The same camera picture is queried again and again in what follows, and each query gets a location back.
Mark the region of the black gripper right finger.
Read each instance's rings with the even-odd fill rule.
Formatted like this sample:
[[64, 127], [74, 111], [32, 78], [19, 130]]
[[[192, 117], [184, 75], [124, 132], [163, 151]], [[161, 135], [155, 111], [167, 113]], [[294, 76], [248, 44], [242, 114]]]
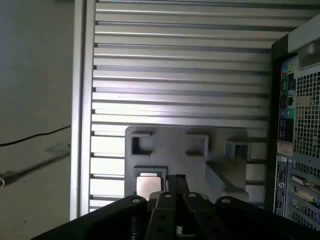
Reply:
[[298, 224], [231, 196], [214, 203], [189, 190], [186, 176], [177, 175], [187, 213], [187, 229], [199, 240], [318, 240], [317, 230]]

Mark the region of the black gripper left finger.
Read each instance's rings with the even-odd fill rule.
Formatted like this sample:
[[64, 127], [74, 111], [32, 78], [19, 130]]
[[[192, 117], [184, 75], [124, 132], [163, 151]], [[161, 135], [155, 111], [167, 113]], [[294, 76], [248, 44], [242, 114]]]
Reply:
[[173, 240], [176, 237], [177, 176], [149, 200], [129, 195], [35, 237], [37, 240]]

